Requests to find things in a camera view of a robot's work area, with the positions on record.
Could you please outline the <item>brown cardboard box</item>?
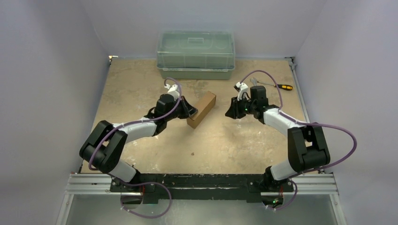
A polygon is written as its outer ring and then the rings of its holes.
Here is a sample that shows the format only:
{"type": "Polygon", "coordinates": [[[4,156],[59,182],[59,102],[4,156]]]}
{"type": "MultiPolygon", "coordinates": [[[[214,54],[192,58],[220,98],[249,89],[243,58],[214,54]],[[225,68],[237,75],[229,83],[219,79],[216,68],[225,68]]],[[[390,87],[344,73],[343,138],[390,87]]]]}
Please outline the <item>brown cardboard box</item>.
{"type": "Polygon", "coordinates": [[[195,104],[198,110],[193,116],[186,119],[188,126],[195,129],[204,120],[216,103],[216,95],[207,91],[204,96],[195,104]]]}

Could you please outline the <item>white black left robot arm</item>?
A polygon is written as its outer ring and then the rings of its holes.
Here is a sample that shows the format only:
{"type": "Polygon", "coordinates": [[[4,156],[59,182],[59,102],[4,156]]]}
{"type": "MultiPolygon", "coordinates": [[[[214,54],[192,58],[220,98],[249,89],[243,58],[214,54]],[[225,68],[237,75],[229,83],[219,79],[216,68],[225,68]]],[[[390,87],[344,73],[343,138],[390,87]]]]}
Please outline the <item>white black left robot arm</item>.
{"type": "Polygon", "coordinates": [[[110,174],[122,182],[129,192],[141,183],[140,172],[121,159],[125,144],[144,137],[160,134],[172,119],[187,119],[198,112],[185,97],[160,95],[156,106],[143,118],[125,124],[100,121],[79,151],[79,156],[94,169],[110,174]]]}

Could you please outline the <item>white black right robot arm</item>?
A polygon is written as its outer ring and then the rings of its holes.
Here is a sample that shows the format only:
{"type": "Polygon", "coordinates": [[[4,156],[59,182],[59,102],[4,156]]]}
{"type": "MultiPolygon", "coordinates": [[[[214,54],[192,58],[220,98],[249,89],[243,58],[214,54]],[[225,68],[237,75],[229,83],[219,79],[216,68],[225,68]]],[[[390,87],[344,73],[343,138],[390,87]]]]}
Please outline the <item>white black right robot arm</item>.
{"type": "Polygon", "coordinates": [[[330,153],[321,127],[305,125],[283,114],[278,106],[270,105],[263,86],[248,87],[238,82],[234,88],[238,95],[231,99],[226,117],[241,119],[252,115],[260,123],[287,137],[287,159],[267,167],[260,185],[274,191],[288,178],[330,163],[330,153]]]}

